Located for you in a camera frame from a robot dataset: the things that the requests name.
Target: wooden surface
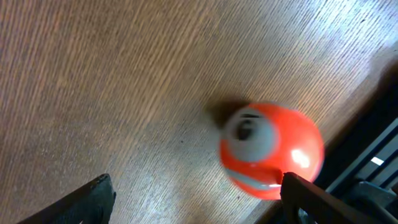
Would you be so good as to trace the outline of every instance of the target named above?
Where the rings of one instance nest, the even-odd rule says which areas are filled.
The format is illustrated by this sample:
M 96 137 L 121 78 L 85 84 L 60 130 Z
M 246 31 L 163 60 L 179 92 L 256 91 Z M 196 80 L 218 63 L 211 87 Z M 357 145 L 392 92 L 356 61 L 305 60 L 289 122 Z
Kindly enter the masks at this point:
M 0 1 L 0 223 L 104 172 L 118 193 L 111 223 L 244 222 L 259 200 L 224 175 L 209 108 L 276 101 L 328 142 L 397 54 L 397 11 L 395 0 Z

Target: wooden table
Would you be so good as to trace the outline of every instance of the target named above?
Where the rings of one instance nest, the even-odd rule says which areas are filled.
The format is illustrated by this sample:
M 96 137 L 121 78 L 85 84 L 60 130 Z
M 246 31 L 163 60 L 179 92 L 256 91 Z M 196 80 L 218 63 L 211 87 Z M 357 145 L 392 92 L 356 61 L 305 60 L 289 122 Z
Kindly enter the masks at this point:
M 329 142 L 397 55 L 397 11 L 394 0 L 1 1 L 0 223 L 104 172 L 118 193 L 111 223 L 245 221 L 260 201 L 223 173 L 209 111 L 275 101 Z

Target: red ball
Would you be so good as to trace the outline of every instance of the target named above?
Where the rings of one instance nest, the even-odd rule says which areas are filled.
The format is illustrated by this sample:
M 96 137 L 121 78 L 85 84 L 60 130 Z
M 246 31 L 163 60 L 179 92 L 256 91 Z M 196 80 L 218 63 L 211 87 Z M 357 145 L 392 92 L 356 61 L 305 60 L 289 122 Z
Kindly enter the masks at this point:
M 324 148 L 315 124 L 296 110 L 253 103 L 227 123 L 220 159 L 229 178 L 249 195 L 280 199 L 283 173 L 314 181 L 322 168 Z

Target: black pupil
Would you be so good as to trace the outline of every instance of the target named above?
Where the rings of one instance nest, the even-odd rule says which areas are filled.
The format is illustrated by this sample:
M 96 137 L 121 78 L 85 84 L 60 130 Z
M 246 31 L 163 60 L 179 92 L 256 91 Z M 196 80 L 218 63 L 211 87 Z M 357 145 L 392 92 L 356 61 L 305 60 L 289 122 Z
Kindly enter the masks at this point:
M 253 133 L 254 123 L 249 120 L 245 119 L 238 124 L 238 128 L 236 130 L 236 135 L 240 141 L 247 140 L 250 135 Z

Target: red object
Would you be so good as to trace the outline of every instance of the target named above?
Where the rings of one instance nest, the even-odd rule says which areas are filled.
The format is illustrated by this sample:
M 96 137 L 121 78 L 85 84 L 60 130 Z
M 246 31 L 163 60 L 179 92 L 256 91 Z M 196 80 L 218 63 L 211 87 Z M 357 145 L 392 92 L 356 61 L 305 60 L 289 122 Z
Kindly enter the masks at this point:
M 280 199 L 283 173 L 294 172 L 308 181 L 314 181 L 324 158 L 322 137 L 315 124 L 296 110 L 274 104 L 253 103 L 248 108 L 264 115 L 275 127 L 276 139 L 272 152 L 256 162 L 235 158 L 226 139 L 220 142 L 222 165 L 261 183 L 270 184 L 267 190 L 256 189 L 234 177 L 231 180 L 242 190 L 257 198 Z

